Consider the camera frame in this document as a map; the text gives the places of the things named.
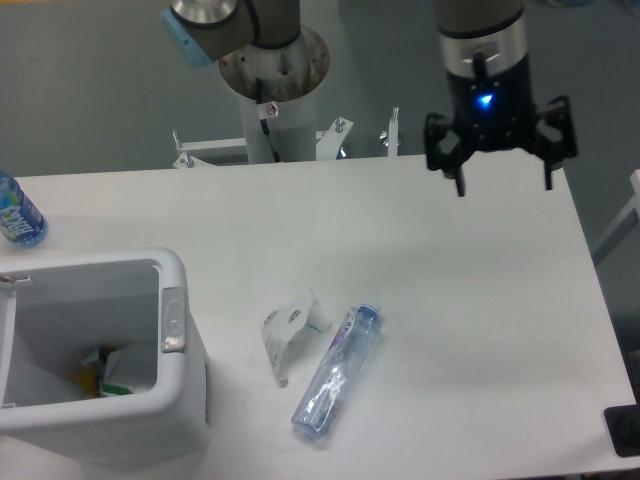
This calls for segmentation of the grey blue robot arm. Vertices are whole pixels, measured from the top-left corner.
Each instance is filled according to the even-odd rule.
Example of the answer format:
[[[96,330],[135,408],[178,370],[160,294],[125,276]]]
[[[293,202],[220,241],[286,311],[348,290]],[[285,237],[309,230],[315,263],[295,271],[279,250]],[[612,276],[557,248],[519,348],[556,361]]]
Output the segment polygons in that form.
[[[454,107],[425,119],[426,165],[466,189],[463,166],[476,153],[521,149],[546,175],[578,154],[570,101],[537,106],[520,1],[434,5]],[[313,160],[316,127],[300,110],[329,70],[324,40],[301,21],[296,1],[172,1],[162,22],[194,65],[217,63],[244,107],[253,164]]]

